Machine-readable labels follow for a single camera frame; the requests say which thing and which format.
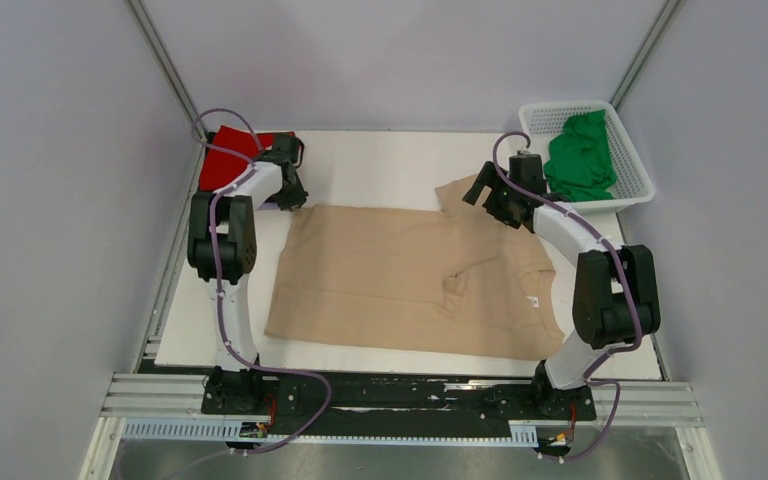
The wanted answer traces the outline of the beige t shirt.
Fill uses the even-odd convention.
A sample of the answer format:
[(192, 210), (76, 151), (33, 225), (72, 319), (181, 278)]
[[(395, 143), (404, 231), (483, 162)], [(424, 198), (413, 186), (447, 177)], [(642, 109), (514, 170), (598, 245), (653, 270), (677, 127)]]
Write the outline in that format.
[(435, 211), (317, 205), (280, 254), (268, 336), (540, 361), (565, 338), (555, 270), (538, 237), (439, 186)]

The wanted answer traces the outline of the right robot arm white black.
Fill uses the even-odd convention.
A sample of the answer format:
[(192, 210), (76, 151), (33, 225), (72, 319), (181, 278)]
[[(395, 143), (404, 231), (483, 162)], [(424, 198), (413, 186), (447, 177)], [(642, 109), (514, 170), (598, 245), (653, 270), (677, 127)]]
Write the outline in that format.
[(485, 162), (463, 196), (502, 224), (526, 227), (576, 268), (573, 333), (535, 369), (523, 400), (543, 418), (591, 399), (588, 382), (613, 355), (630, 352), (660, 327), (652, 252), (608, 240), (561, 194), (551, 193), (536, 154), (510, 157), (508, 168)]

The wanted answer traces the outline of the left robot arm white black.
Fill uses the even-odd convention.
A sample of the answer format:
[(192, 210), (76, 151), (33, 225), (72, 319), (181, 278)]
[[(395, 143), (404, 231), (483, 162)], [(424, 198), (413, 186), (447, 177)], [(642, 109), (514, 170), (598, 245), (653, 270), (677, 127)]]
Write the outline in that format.
[(307, 200), (298, 175), (305, 145), (293, 132), (222, 127), (207, 137), (190, 200), (186, 258), (205, 283), (217, 325), (215, 365), (201, 410), (254, 415), (267, 400), (252, 335), (248, 281), (257, 258), (255, 212), (294, 210)]

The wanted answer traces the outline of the folded red t shirt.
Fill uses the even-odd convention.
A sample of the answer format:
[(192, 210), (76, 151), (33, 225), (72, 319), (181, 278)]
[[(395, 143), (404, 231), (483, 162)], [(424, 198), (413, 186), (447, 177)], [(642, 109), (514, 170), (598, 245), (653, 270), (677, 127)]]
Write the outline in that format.
[[(229, 126), (221, 126), (218, 132), (212, 136), (211, 143), (238, 152), (252, 160), (256, 159), (260, 153), (251, 133)], [(207, 149), (199, 174), (198, 190), (215, 191), (220, 189), (240, 176), (247, 167), (248, 163), (238, 156), (215, 149)]]

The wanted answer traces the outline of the green t shirt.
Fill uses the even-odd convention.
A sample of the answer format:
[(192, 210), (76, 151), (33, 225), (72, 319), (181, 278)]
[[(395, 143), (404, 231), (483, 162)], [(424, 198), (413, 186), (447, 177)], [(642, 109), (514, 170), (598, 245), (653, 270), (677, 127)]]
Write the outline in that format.
[(544, 172), (549, 188), (572, 202), (613, 199), (617, 180), (606, 129), (606, 111), (569, 117), (549, 143)]

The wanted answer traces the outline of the white plastic basket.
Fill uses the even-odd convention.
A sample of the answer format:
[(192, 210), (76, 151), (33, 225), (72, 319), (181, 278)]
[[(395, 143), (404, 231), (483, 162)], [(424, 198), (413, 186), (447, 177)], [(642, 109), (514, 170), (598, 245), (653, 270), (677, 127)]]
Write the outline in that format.
[(531, 138), (528, 149), (547, 162), (550, 159), (550, 142), (563, 133), (568, 118), (591, 111), (605, 113), (605, 129), (616, 181), (607, 189), (612, 195), (610, 199), (576, 202), (574, 208), (583, 215), (616, 213), (652, 200), (655, 190), (650, 176), (620, 117), (605, 101), (568, 100), (521, 106), (518, 118), (522, 131)]

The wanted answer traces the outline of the left aluminium frame post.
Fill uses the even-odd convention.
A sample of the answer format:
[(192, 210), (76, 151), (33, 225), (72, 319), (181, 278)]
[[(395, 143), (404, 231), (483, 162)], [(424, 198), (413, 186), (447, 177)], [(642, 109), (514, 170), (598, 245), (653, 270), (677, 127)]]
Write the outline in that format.
[(195, 125), (195, 129), (199, 134), (204, 136), (206, 130), (203, 121), (198, 119), (199, 111), (163, 42), (160, 31), (155, 25), (145, 2), (142, 0), (125, 0), (124, 3), (128, 7), (138, 31), (148, 45), (185, 118), (190, 124)]

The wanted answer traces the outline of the aluminium frame post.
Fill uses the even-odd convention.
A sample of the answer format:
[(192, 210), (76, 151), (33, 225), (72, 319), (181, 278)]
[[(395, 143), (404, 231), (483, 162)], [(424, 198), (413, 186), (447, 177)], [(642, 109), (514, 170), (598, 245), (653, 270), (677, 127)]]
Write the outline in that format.
[(643, 72), (650, 58), (658, 47), (663, 34), (671, 26), (677, 12), (683, 6), (683, 0), (664, 0), (638, 45), (630, 63), (625, 69), (609, 103), (619, 110), (633, 89), (638, 77)]
[(199, 111), (163, 42), (160, 31), (155, 25), (145, 2), (142, 0), (125, 0), (124, 3), (128, 7), (138, 31), (148, 45), (185, 118), (190, 124), (195, 125), (195, 129), (199, 134), (204, 136), (206, 130), (203, 121), (198, 119)]

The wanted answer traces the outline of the right aluminium frame post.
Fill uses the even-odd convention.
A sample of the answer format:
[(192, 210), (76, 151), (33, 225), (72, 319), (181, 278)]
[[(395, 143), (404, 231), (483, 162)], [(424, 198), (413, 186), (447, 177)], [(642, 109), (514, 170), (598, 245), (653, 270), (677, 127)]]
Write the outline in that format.
[(683, 6), (683, 0), (664, 0), (638, 45), (630, 63), (625, 69), (609, 103), (619, 110), (633, 89), (638, 77), (643, 72), (650, 58), (658, 47), (663, 34), (671, 26), (677, 12)]

